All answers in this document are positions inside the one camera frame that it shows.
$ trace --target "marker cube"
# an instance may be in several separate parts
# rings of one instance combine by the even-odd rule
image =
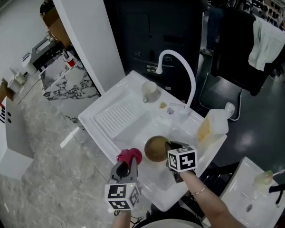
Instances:
[[[106,184],[105,201],[115,210],[131,210],[134,208],[140,191],[136,182],[123,184]]]
[[[169,168],[176,172],[194,170],[198,166],[196,149],[194,146],[183,147],[168,151]]]

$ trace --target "curved faucet spout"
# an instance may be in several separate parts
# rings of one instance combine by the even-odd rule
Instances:
[[[189,74],[189,78],[191,81],[191,92],[189,95],[189,99],[187,101],[187,104],[185,106],[185,109],[181,110],[180,113],[182,114],[188,114],[189,113],[189,109],[190,109],[190,105],[192,103],[194,94],[195,94],[195,89],[196,89],[196,83],[195,83],[195,77],[194,74],[192,72],[191,67],[189,66],[188,62],[176,51],[172,51],[172,50],[164,50],[162,51],[162,53],[160,54],[160,57],[158,59],[158,67],[157,67],[157,74],[162,74],[162,60],[163,60],[163,56],[166,54],[171,54],[173,56],[175,56],[186,68],[188,74]]]

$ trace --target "black handle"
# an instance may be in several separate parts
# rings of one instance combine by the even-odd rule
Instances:
[[[283,194],[283,191],[285,190],[285,183],[284,184],[281,184],[281,185],[278,185],[278,186],[271,186],[269,188],[269,193],[272,193],[272,192],[280,192],[280,195],[279,195],[279,198],[277,199],[277,201],[275,202],[276,204],[278,204],[280,201],[281,201],[281,197],[282,197],[282,194]]]

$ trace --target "towel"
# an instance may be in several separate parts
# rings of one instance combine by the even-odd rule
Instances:
[[[253,22],[254,46],[248,63],[258,70],[264,70],[266,63],[272,63],[285,45],[285,34],[267,21],[256,17]]]

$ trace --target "bracelet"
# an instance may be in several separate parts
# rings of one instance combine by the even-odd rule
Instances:
[[[197,195],[197,194],[203,192],[205,189],[206,189],[206,187],[204,187],[204,188],[203,188],[201,191],[199,191],[199,192],[191,193],[191,195],[192,195],[192,196]]]

